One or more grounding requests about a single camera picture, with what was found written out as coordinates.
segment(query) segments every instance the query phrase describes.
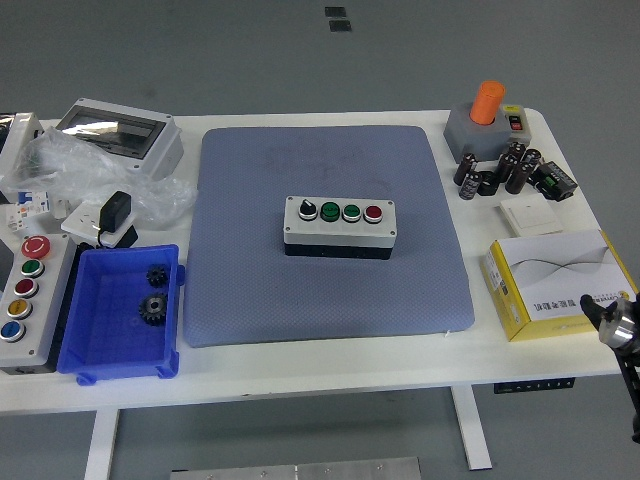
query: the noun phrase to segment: gear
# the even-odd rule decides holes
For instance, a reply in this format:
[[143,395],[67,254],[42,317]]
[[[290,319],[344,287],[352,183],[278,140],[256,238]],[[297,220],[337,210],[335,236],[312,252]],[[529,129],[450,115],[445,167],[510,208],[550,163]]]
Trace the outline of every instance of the gear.
[[140,303],[140,316],[151,326],[164,325],[167,320],[167,302],[166,293],[152,293]]
[[167,271],[162,265],[152,265],[147,272],[147,280],[149,285],[154,288],[162,287],[167,283],[169,277]]

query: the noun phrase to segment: control box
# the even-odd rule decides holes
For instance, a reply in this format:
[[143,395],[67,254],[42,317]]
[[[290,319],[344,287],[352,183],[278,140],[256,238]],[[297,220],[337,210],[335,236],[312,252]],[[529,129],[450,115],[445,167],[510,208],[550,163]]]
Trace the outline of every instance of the control box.
[[0,370],[55,371],[50,351],[74,256],[66,234],[35,235],[22,243],[0,301]]
[[286,198],[286,255],[388,260],[398,235],[395,203],[359,198]]
[[165,113],[80,98],[56,128],[153,180],[173,173],[184,154],[180,129]]

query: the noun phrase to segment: red push button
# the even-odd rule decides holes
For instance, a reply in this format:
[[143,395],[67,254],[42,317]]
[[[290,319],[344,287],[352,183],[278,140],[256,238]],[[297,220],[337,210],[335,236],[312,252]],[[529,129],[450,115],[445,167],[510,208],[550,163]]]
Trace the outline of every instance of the red push button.
[[376,205],[369,205],[364,211],[364,219],[369,223],[380,223],[382,209]]
[[38,292],[38,283],[31,278],[24,278],[16,283],[13,292],[18,297],[30,298]]
[[42,258],[49,253],[49,250],[51,250],[51,242],[42,235],[29,237],[22,244],[22,254],[27,258]]

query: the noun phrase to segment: selector switch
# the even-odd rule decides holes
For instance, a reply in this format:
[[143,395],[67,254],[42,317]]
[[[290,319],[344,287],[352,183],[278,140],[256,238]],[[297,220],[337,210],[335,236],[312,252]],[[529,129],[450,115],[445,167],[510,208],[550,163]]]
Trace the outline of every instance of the selector switch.
[[315,220],[318,216],[318,208],[315,206],[315,204],[311,203],[305,198],[300,204],[298,215],[300,215],[301,219],[306,220],[307,222]]
[[26,331],[24,323],[12,320],[5,323],[0,329],[0,339],[8,343],[14,343],[24,337]]
[[335,202],[326,202],[320,209],[320,218],[325,222],[335,222],[340,218],[340,207]]
[[51,242],[47,237],[34,235],[22,243],[22,254],[27,258],[39,259],[51,250]]

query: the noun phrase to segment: black knob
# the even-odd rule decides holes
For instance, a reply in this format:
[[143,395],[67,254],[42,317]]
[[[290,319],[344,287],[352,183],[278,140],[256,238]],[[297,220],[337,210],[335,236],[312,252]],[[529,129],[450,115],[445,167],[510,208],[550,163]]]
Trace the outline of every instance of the black knob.
[[298,214],[303,220],[313,220],[318,216],[317,207],[306,198],[300,204]]

